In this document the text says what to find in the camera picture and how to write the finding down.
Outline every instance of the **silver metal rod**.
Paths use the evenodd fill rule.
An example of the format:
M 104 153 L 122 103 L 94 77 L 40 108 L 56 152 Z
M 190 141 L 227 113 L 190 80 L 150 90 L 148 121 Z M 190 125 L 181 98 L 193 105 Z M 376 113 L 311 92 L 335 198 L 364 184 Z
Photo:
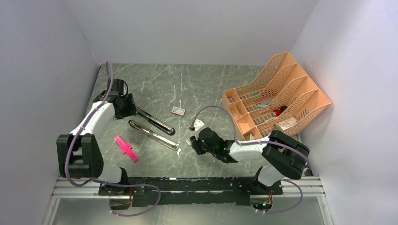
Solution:
M 136 107 L 137 109 L 137 113 L 138 115 L 148 119 L 148 122 L 151 123 L 152 125 L 154 125 L 155 127 L 159 128 L 160 130 L 162 130 L 163 132 L 165 132 L 168 135 L 173 135 L 176 133 L 176 130 L 174 130 L 174 128 L 172 128 L 171 126 L 163 123 L 162 121 L 158 120 L 157 118 L 155 118 L 154 116 L 152 116 L 151 114 L 145 112 L 144 110 Z
M 141 125 L 141 124 L 139 124 L 137 122 L 135 122 L 134 120 L 130 120 L 129 124 L 133 128 L 135 128 L 137 130 L 140 130 L 140 131 L 144 132 L 145 134 L 149 135 L 150 138 L 156 140 L 157 142 L 163 144 L 164 146 L 166 146 L 166 147 L 168 147 L 168 148 L 170 148 L 170 149 L 172 149 L 174 151 L 178 150 L 178 144 L 170 141 L 167 138 L 164 138 L 164 137 L 160 136 L 159 134 L 153 132 L 151 129 L 149 129 L 149 128 L 147 128 L 147 127 L 145 127 L 145 126 L 143 126 L 143 125 Z

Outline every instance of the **pink plastic tool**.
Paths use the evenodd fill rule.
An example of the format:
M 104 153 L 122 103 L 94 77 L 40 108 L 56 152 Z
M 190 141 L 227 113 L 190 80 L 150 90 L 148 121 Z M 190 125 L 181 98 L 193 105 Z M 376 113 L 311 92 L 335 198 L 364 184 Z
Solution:
M 119 135 L 115 137 L 115 141 L 122 148 L 120 149 L 120 151 L 122 151 L 123 154 L 129 155 L 129 157 L 131 158 L 131 160 L 133 160 L 133 162 L 137 162 L 138 157 L 136 156 L 136 154 L 134 154 L 131 145 L 126 144 Z

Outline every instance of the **white wall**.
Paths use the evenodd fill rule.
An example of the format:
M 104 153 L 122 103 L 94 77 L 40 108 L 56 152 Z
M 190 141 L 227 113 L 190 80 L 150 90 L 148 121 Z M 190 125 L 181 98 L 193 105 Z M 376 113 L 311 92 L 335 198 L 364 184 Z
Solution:
M 319 0 L 292 50 L 333 104 L 302 137 L 337 225 L 398 223 L 397 12 Z
M 41 224 L 98 65 L 67 4 L 0 0 L 0 224 Z
M 265 65 L 317 0 L 67 0 L 98 61 Z

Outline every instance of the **green marble table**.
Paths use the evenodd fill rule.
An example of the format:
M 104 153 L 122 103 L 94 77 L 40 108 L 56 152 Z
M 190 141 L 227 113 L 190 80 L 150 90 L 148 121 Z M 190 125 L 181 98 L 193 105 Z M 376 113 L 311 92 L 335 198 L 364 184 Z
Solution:
M 265 165 L 264 159 L 226 164 L 211 154 L 197 155 L 185 140 L 194 134 L 187 124 L 199 109 L 207 105 L 222 105 L 224 90 L 251 83 L 262 69 L 261 66 L 114 64 L 115 78 L 128 84 L 136 105 L 174 127 L 176 133 L 169 136 L 138 115 L 110 120 L 102 135 L 97 137 L 105 163 L 125 168 L 129 176 L 253 176 L 260 166 Z M 87 110 L 106 85 L 107 73 L 103 64 Z M 185 115 L 172 114 L 173 106 L 185 109 Z M 220 137 L 233 138 L 232 124 L 223 111 L 207 109 L 199 118 Z M 179 143 L 179 154 L 131 128 L 128 125 L 131 119 Z M 133 163 L 120 152 L 114 141 L 117 135 L 132 145 L 138 162 Z

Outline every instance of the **red object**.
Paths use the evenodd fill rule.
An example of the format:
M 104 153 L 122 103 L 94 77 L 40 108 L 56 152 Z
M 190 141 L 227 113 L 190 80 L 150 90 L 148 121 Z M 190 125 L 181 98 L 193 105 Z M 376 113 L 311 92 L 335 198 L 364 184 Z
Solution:
M 274 116 L 279 116 L 282 113 L 280 109 L 275 109 L 274 112 L 272 113 Z
M 119 135 L 115 137 L 115 141 L 122 148 L 121 151 L 123 154 L 129 155 L 129 157 L 131 158 L 131 160 L 133 160 L 133 162 L 137 162 L 138 157 L 136 156 L 136 154 L 134 154 L 130 144 L 126 144 Z

